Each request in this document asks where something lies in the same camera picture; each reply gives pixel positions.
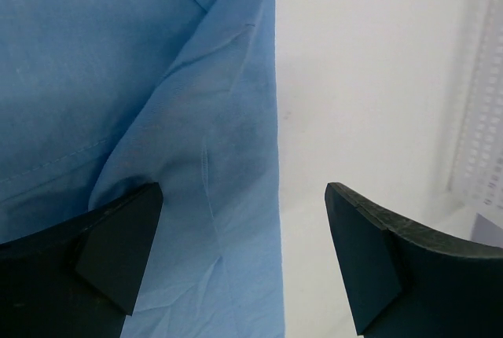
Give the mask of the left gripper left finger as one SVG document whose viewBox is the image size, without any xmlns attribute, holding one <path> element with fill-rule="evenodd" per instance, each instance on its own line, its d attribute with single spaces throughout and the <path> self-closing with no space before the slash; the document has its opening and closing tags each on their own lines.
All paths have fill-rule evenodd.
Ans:
<svg viewBox="0 0 503 338">
<path fill-rule="evenodd" d="M 3 337 L 119 337 L 163 206 L 156 183 L 1 246 Z"/>
</svg>

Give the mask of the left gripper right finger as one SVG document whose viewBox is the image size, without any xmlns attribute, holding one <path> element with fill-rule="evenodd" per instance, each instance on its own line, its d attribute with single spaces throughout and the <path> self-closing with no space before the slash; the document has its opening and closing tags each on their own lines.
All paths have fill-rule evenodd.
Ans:
<svg viewBox="0 0 503 338">
<path fill-rule="evenodd" d="M 325 205 L 359 336 L 501 336 L 500 248 L 434 230 L 338 182 Z"/>
</svg>

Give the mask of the light blue long sleeve shirt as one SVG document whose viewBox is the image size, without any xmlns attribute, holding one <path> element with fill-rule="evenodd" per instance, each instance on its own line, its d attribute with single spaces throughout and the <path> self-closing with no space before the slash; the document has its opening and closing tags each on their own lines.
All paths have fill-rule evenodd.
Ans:
<svg viewBox="0 0 503 338">
<path fill-rule="evenodd" d="M 124 337 L 283 337 L 276 0 L 1 0 L 1 246 L 157 184 Z"/>
</svg>

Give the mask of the white plastic basket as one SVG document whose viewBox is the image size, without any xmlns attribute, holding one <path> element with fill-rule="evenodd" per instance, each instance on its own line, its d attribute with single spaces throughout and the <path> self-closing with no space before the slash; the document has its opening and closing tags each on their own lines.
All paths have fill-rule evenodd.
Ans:
<svg viewBox="0 0 503 338">
<path fill-rule="evenodd" d="M 454 208 L 502 208 L 502 0 L 464 0 L 453 69 Z"/>
</svg>

